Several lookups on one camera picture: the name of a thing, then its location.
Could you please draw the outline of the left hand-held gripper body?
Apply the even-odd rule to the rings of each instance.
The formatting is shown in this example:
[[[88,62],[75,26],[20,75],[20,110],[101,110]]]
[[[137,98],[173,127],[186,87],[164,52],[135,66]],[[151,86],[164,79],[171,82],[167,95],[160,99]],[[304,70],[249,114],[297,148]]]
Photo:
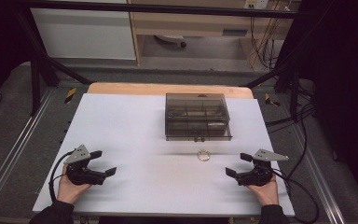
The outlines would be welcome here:
[[[80,145],[64,162],[67,165],[66,174],[73,184],[101,185],[106,179],[104,173],[88,168],[90,153],[84,145]]]

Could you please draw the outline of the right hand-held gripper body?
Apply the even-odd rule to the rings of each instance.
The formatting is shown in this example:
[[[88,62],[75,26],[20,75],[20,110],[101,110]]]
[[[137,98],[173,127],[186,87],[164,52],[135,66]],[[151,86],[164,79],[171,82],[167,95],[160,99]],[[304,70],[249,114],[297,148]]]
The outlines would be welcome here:
[[[287,156],[277,154],[265,149],[259,149],[253,156],[251,163],[254,168],[250,172],[236,174],[235,180],[239,186],[256,185],[263,186],[267,184],[273,175],[271,163],[273,161],[288,161]]]

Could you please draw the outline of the smoky transparent compartment box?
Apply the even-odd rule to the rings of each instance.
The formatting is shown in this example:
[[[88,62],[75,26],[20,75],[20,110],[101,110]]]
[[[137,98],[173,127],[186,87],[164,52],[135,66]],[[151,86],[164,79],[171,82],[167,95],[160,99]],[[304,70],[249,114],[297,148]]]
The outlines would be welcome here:
[[[167,93],[167,141],[230,141],[230,117],[223,93]]]

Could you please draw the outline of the person's right hand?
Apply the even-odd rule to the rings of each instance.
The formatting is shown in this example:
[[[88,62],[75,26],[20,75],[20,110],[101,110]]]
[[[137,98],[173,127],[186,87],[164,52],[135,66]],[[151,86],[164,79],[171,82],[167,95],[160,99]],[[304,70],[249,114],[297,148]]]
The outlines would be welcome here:
[[[278,184],[276,176],[273,175],[270,181],[263,186],[248,185],[247,189],[253,192],[262,206],[279,205]]]

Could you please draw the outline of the person's left hand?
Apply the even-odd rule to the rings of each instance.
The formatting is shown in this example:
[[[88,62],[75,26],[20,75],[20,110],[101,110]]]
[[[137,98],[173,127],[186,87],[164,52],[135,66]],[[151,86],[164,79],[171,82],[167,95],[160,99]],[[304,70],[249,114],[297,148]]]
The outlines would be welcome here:
[[[57,200],[63,203],[75,204],[80,196],[86,192],[91,184],[75,185],[66,174],[67,166],[62,167]]]

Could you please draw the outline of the yellow black tape marker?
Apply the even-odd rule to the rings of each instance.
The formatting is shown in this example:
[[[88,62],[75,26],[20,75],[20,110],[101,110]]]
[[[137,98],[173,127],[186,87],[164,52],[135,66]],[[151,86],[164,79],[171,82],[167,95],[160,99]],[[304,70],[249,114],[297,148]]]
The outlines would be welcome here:
[[[265,93],[265,103],[266,105],[281,106],[279,102],[272,101],[268,93]]]
[[[74,95],[76,93],[76,88],[72,88],[71,90],[68,91],[66,97],[65,97],[65,100],[64,100],[64,103],[65,104],[70,104]]]

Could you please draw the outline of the black metal stand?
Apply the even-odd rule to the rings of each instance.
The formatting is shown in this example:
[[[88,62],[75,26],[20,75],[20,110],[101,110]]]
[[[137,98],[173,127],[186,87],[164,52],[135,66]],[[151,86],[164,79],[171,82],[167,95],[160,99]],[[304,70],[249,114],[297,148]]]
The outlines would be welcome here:
[[[289,117],[294,122],[298,122],[296,113],[299,93],[299,70],[298,66],[294,63],[283,63],[262,77],[245,84],[244,88],[252,89],[276,76],[278,76],[278,80],[274,85],[274,90],[276,93],[282,93],[286,90],[290,91]]]
[[[40,78],[44,79],[48,87],[57,87],[60,84],[56,69],[82,84],[92,84],[91,80],[82,77],[48,55],[36,25],[32,24],[32,20],[28,17],[30,13],[27,14],[22,8],[14,8],[10,12],[24,35],[25,44],[31,56],[32,116],[36,114],[42,103]]]

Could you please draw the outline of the white cabinet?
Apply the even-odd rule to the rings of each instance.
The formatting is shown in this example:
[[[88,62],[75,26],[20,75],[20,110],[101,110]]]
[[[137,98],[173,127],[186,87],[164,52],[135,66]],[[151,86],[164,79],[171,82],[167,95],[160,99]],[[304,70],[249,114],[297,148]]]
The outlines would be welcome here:
[[[50,57],[136,58],[128,13],[42,8],[31,11]]]

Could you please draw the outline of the office chair base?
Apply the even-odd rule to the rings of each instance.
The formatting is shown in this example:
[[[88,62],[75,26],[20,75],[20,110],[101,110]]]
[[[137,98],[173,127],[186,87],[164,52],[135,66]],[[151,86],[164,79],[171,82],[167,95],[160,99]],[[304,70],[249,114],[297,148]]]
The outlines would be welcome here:
[[[181,48],[186,47],[185,39],[181,35],[157,35],[157,38],[162,41],[179,44]]]

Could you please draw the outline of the wooden desk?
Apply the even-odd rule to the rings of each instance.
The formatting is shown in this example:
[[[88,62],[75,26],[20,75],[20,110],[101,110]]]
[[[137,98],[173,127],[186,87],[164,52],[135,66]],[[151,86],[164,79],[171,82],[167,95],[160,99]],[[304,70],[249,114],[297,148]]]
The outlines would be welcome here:
[[[245,0],[127,0],[130,4],[186,7],[244,8]],[[265,9],[294,11],[296,0],[268,0]],[[251,67],[262,65],[263,50],[278,46],[292,26],[291,19],[241,18],[231,16],[186,15],[166,13],[130,14],[135,35],[229,36],[240,40]]]

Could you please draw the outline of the aluminium floor rail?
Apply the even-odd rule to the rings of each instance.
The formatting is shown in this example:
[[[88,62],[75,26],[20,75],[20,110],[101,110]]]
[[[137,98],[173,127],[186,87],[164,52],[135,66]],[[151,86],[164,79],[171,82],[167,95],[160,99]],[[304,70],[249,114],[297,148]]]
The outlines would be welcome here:
[[[312,182],[316,188],[318,196],[324,207],[331,224],[345,224],[345,218],[342,215],[337,202],[329,188],[322,170],[314,159],[310,148],[306,145],[306,135],[301,131],[301,125],[295,123],[293,125],[293,133],[296,137],[297,144],[299,145],[300,152],[305,151],[303,161],[307,165]]]
[[[52,94],[56,91],[55,88],[48,88],[41,99],[41,106],[36,110],[35,114],[28,118],[26,125],[21,131],[15,144],[10,149],[3,164],[0,166],[0,191],[5,185],[11,171],[21,156],[24,148],[26,147],[29,139],[31,138],[34,129],[36,128],[39,120],[44,115]]]

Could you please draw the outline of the white wall socket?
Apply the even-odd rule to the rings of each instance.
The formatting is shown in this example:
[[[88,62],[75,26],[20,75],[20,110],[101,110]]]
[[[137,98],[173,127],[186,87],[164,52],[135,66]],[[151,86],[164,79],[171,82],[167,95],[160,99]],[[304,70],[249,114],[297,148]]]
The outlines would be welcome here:
[[[243,7],[249,9],[265,9],[268,2],[269,0],[245,0]]]

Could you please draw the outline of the black metal frame bar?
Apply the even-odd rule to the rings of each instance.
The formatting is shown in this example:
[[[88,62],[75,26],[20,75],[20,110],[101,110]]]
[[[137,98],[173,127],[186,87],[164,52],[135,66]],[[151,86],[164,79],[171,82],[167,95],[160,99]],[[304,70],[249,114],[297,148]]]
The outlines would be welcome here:
[[[303,17],[303,14],[293,11],[236,9],[236,8],[221,8],[221,7],[186,7],[186,6],[145,5],[145,4],[54,1],[54,0],[19,0],[18,3],[24,4],[27,7],[49,8],[49,9],[166,13],[166,14],[186,14],[186,15],[253,17],[253,18],[278,18],[278,19],[296,19],[296,18]]]

